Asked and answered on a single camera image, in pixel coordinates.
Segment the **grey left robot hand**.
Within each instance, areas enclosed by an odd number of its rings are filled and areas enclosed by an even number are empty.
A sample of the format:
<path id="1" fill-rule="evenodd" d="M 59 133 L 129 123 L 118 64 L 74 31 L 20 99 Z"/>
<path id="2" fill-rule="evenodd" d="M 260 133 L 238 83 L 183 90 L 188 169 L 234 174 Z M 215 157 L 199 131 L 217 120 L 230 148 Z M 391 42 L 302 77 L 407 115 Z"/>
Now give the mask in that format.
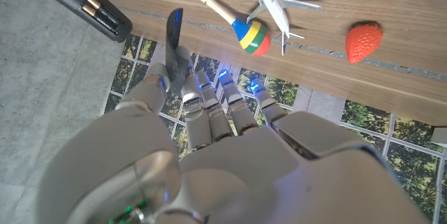
<path id="1" fill-rule="evenodd" d="M 224 76 L 232 134 L 189 51 L 164 63 L 71 138 L 47 165 L 38 223 L 426 223 L 381 154 L 256 83 L 256 123 Z"/>

